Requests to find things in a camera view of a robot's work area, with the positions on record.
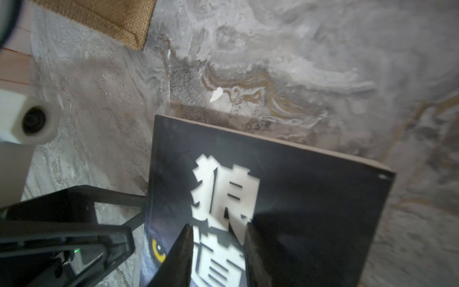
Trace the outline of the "tan canvas bag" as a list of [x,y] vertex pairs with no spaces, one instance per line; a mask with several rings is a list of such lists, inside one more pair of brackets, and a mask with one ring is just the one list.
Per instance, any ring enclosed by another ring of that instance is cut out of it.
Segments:
[[141,50],[156,0],[40,0],[34,3]]

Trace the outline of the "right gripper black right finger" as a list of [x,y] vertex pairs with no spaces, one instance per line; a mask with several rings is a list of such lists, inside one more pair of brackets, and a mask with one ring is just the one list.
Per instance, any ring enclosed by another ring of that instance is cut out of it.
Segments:
[[267,247],[252,223],[246,226],[244,250],[247,285],[249,287],[272,287]]

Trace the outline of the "black wolf book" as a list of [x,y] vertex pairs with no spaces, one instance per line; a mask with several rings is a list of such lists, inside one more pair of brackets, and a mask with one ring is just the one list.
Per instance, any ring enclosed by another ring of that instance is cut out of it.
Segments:
[[253,225],[282,285],[355,287],[395,179],[374,160],[156,116],[139,284],[189,225],[191,286],[247,286]]

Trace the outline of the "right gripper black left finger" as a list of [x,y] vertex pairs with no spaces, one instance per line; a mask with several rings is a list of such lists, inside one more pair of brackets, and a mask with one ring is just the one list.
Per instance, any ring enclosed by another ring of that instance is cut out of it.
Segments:
[[148,287],[190,287],[193,228],[186,224]]

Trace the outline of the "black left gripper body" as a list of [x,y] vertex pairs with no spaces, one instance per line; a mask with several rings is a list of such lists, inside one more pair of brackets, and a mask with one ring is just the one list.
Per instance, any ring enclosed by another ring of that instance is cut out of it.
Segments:
[[2,287],[66,287],[76,278],[69,252],[1,258]]

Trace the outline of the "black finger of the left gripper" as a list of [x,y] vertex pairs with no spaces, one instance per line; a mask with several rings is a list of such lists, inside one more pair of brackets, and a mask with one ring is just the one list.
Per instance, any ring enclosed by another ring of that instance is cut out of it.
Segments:
[[[121,226],[97,222],[94,205],[140,208]],[[1,208],[1,233],[131,233],[143,223],[147,197],[80,185]]]
[[67,287],[93,287],[135,251],[131,233],[1,233],[1,258],[69,252],[76,278]]

